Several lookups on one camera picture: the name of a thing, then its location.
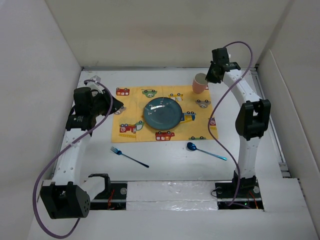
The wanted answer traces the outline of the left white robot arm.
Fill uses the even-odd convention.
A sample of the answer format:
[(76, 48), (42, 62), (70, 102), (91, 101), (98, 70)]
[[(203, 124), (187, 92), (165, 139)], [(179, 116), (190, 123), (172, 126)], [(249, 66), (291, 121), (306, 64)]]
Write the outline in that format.
[(69, 148), (58, 158), (57, 170), (50, 185), (40, 190), (40, 197), (51, 219), (85, 218), (96, 196), (104, 199), (113, 192), (108, 174), (90, 174), (88, 182), (84, 183), (80, 172), (96, 118), (113, 114), (124, 104), (105, 90), (87, 86), (75, 89), (73, 100), (74, 106), (65, 126), (64, 143)]

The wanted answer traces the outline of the yellow cartoon vehicle cloth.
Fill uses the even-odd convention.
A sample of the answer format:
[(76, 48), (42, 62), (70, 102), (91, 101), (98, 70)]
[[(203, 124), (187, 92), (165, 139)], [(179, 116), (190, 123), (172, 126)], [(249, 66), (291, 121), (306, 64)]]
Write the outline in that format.
[[(210, 91), (195, 94), (190, 85), (117, 87), (116, 98), (123, 106), (113, 115), (112, 142), (196, 141), (218, 138)], [(169, 98), (182, 109), (180, 123), (168, 130), (147, 125), (143, 111), (156, 98)]]

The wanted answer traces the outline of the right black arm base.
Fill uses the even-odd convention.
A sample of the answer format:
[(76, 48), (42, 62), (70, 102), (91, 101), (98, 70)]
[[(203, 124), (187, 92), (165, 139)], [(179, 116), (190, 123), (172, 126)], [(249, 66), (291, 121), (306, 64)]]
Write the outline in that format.
[(264, 209), (259, 182), (255, 176), (239, 178), (234, 172), (232, 180), (215, 182), (210, 194), (216, 198), (219, 210)]

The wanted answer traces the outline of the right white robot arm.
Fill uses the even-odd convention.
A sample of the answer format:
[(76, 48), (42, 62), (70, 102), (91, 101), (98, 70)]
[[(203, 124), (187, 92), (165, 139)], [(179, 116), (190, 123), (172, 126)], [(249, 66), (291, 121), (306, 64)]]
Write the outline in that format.
[(240, 140), (239, 157), (231, 191), (235, 196), (243, 197), (249, 192), (249, 186), (256, 182), (257, 150), (269, 126), (271, 103), (254, 92), (238, 63), (230, 62), (226, 47), (211, 52), (212, 61), (206, 80), (209, 83), (226, 84), (240, 106), (235, 120), (235, 129)]

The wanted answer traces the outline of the teal ceramic plate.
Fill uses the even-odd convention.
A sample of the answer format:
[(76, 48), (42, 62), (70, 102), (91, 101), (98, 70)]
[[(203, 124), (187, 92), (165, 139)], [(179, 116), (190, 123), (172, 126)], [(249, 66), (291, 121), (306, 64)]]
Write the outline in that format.
[(143, 108), (145, 123), (155, 130), (166, 131), (175, 128), (182, 119), (181, 106), (168, 97), (157, 97)]

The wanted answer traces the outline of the white foam front block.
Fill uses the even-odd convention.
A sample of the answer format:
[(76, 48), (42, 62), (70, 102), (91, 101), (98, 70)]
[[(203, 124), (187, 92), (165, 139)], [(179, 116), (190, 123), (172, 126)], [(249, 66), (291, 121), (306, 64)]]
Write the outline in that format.
[(214, 181), (130, 181), (128, 211), (216, 211)]

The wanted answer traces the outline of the pink ceramic mug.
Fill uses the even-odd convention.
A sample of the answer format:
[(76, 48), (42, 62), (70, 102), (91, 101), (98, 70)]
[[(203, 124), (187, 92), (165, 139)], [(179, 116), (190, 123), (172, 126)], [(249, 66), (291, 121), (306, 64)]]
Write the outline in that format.
[(201, 94), (205, 91), (206, 87), (208, 86), (208, 81), (206, 80), (206, 74), (204, 73), (197, 73), (192, 82), (192, 91), (195, 94)]

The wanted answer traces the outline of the blue metal fork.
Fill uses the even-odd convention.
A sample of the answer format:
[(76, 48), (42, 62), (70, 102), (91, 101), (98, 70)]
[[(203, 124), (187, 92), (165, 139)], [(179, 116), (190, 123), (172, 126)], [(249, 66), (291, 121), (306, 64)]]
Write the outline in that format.
[(134, 158), (132, 158), (132, 157), (124, 154), (121, 150), (119, 150), (119, 149), (116, 148), (116, 147), (113, 147), (113, 146), (112, 146), (112, 147), (110, 148), (110, 150), (111, 150), (113, 153), (115, 153), (116, 155), (118, 155), (118, 156), (125, 156), (126, 158), (128, 158), (128, 159), (130, 159), (130, 160), (132, 160), (132, 161), (134, 161), (134, 162), (136, 162), (136, 163), (144, 166), (145, 168), (149, 168), (149, 167), (150, 167), (149, 165), (147, 165), (147, 164), (145, 164), (145, 163), (143, 163), (143, 162), (141, 162), (141, 161), (138, 161), (138, 160), (136, 160), (136, 159), (134, 159)]

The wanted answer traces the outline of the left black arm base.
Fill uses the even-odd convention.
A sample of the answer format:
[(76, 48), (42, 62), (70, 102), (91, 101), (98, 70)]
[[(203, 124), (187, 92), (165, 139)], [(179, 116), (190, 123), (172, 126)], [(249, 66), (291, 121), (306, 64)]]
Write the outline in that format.
[(122, 211), (127, 208), (128, 183), (112, 181), (110, 190), (99, 193), (90, 203), (90, 210)]

